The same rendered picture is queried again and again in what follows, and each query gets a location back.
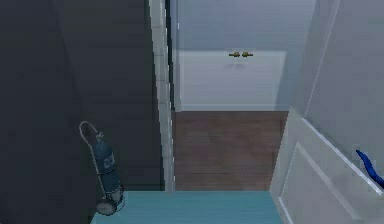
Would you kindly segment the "blue gas cylinder on trolley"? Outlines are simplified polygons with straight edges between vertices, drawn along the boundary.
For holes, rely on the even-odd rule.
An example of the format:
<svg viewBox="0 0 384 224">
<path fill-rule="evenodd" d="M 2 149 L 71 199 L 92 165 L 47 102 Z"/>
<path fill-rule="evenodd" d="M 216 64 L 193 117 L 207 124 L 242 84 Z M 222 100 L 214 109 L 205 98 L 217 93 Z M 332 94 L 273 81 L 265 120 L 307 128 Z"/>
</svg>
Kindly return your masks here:
<svg viewBox="0 0 384 224">
<path fill-rule="evenodd" d="M 83 133 L 88 126 L 95 133 L 96 143 L 91 145 Z M 104 216 L 111 216 L 125 205 L 124 186 L 118 173 L 112 147 L 104 140 L 104 134 L 88 121 L 81 121 L 79 134 L 90 149 L 103 198 L 96 203 L 96 211 Z"/>
</svg>

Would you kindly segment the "white double door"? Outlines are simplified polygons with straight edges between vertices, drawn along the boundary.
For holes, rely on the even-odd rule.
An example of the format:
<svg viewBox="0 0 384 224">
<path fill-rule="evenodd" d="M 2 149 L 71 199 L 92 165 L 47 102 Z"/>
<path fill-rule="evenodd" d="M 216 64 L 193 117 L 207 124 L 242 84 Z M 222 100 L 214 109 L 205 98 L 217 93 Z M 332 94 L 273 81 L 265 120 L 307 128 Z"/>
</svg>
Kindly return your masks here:
<svg viewBox="0 0 384 224">
<path fill-rule="evenodd" d="M 284 51 L 179 53 L 180 109 L 183 111 L 284 111 L 278 99 L 284 73 Z"/>
</svg>

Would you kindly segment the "white panelled room door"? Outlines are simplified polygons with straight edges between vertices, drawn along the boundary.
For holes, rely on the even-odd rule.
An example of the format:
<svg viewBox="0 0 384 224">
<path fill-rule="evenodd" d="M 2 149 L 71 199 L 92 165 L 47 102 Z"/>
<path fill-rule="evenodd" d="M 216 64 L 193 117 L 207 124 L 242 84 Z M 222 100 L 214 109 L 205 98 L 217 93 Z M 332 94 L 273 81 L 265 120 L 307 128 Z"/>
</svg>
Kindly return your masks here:
<svg viewBox="0 0 384 224">
<path fill-rule="evenodd" d="M 283 224 L 384 224 L 384 0 L 317 0 L 270 186 Z"/>
</svg>

